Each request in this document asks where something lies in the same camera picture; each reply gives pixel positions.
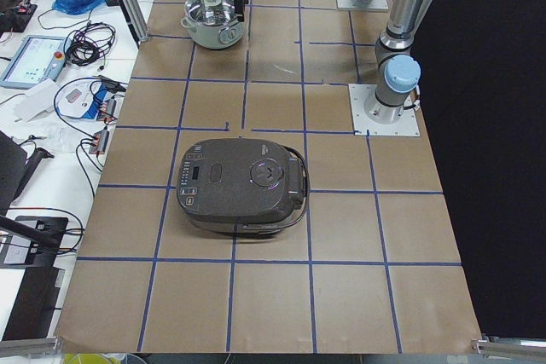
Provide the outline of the brown paper table cover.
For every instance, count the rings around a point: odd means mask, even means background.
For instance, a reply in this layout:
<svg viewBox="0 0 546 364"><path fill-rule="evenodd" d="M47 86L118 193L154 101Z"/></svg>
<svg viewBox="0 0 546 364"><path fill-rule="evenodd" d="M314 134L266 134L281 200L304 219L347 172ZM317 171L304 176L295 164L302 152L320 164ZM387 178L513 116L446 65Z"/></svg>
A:
<svg viewBox="0 0 546 364"><path fill-rule="evenodd" d="M56 328L66 353L465 354L427 131L359 128L427 0L249 0L204 49L154 0Z"/></svg>

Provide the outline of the near teach pendant tablet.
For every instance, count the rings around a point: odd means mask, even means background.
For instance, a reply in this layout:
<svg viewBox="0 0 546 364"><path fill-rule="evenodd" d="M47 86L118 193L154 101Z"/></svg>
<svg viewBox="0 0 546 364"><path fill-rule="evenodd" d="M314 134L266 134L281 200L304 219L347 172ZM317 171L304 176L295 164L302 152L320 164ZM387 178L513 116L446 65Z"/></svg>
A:
<svg viewBox="0 0 546 364"><path fill-rule="evenodd" d="M63 37L26 36L1 74L5 88L29 90L47 79L56 80L66 64Z"/></svg>

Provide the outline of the aluminium rail bottom left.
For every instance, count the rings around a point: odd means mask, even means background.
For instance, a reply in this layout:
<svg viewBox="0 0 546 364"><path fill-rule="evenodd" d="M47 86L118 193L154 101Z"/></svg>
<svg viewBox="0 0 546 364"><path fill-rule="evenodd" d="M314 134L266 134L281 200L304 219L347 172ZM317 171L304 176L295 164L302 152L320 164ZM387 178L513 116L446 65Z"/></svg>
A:
<svg viewBox="0 0 546 364"><path fill-rule="evenodd" d="M18 355L56 354L61 348L61 341L57 337L32 338L21 340L2 340L1 357Z"/></svg>

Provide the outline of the aluminium rail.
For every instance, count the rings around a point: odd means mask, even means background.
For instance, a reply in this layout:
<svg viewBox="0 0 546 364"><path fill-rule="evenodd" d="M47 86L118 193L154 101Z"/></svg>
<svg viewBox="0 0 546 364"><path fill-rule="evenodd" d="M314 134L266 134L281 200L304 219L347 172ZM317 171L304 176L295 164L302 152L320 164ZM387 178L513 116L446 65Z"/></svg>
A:
<svg viewBox="0 0 546 364"><path fill-rule="evenodd" d="M61 348L61 341L57 337L32 338L21 340L2 340L1 357L18 355L56 354Z"/></svg>
<svg viewBox="0 0 546 364"><path fill-rule="evenodd" d="M482 338L472 341L480 355L513 360L545 362L545 341L523 338Z"/></svg>

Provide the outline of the black stand base plate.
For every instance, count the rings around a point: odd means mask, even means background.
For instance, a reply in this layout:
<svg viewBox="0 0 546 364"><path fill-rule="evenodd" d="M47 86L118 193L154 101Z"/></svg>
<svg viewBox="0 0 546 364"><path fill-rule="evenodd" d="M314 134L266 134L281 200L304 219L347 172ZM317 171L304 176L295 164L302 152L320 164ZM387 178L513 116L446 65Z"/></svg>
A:
<svg viewBox="0 0 546 364"><path fill-rule="evenodd" d="M1 244L1 269L51 268L66 232L66 217L1 216L8 238Z"/></svg>

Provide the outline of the black box on desk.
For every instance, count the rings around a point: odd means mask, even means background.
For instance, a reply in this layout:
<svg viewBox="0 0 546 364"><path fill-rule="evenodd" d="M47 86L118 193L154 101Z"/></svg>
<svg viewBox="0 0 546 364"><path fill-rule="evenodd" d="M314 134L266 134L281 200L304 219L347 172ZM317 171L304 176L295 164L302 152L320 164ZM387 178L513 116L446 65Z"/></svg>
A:
<svg viewBox="0 0 546 364"><path fill-rule="evenodd" d="M1 12L0 32L23 33L37 8L37 4L29 3L5 9Z"/></svg>

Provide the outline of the folded white paper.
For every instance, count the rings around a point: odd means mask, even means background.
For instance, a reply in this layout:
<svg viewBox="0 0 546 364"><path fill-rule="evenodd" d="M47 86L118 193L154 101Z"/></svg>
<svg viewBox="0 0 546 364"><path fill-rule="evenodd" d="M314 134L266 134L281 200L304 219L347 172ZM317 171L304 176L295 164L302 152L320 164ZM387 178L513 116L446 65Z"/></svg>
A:
<svg viewBox="0 0 546 364"><path fill-rule="evenodd" d="M26 98L14 108L17 119L29 122L41 113L53 112L54 97L58 89L57 84L49 78L30 88L26 92Z"/></svg>

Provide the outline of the small grey adapter box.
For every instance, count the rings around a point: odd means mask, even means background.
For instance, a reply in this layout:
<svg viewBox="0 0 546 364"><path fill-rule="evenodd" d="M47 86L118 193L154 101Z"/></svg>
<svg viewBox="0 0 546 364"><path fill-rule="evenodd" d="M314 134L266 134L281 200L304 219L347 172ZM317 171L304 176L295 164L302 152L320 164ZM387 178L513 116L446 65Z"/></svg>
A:
<svg viewBox="0 0 546 364"><path fill-rule="evenodd" d="M96 120L104 123L110 123L117 120L116 108L117 101L115 98L110 98L109 100L103 101L99 106Z"/></svg>

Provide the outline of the pale green steel pot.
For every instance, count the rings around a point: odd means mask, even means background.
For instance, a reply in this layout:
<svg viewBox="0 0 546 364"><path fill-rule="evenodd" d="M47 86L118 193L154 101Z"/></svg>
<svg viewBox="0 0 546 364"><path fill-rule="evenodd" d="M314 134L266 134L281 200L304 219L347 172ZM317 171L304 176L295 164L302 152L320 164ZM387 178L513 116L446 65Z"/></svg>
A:
<svg viewBox="0 0 546 364"><path fill-rule="evenodd" d="M226 49L239 42L244 32L244 24L238 20L223 26L205 26L190 21L185 11L181 26L197 44L207 49Z"/></svg>

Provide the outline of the glass pot lid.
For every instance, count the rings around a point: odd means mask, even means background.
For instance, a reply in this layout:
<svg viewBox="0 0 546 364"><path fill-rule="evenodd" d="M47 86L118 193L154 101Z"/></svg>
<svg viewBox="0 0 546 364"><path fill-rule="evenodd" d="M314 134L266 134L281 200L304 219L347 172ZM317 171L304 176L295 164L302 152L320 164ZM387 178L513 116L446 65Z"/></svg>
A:
<svg viewBox="0 0 546 364"><path fill-rule="evenodd" d="M236 21L235 0L186 0L185 16L205 26L223 26Z"/></svg>

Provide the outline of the white round device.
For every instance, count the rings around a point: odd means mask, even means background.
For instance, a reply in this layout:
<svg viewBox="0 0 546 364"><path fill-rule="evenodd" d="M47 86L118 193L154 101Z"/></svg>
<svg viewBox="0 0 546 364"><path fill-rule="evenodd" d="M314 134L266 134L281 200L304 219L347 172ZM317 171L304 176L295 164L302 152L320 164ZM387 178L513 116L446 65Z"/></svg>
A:
<svg viewBox="0 0 546 364"><path fill-rule="evenodd" d="M106 90L100 80L79 80L59 91L56 107L60 115L72 119L96 119Z"/></svg>

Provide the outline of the black monitor corner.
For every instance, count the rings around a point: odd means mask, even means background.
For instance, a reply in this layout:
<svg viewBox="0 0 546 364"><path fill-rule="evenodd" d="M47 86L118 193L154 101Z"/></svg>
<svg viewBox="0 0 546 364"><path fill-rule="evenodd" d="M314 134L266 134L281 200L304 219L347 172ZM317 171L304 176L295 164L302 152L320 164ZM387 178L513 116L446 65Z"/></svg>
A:
<svg viewBox="0 0 546 364"><path fill-rule="evenodd" d="M7 209L20 195L20 183L25 175L26 151L10 137L1 133L1 215L7 214Z"/></svg>

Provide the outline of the aluminium rail bottom right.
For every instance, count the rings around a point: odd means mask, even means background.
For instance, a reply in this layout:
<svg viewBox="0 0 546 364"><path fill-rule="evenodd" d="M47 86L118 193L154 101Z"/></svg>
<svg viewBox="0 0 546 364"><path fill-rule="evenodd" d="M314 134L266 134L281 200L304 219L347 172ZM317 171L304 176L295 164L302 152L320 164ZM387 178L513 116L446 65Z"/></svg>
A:
<svg viewBox="0 0 546 364"><path fill-rule="evenodd" d="M545 362L545 341L523 338L482 338L472 341L480 355L513 360Z"/></svg>

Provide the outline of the dark grey rice cooker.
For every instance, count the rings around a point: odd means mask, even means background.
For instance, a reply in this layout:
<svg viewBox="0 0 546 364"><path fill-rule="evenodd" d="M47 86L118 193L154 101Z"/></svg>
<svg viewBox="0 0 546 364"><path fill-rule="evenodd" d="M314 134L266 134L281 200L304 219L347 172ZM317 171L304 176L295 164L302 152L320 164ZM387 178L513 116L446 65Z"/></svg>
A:
<svg viewBox="0 0 546 364"><path fill-rule="evenodd" d="M303 156L251 138L200 141L183 156L177 202L196 227L221 234L273 235L299 223L309 206Z"/></svg>

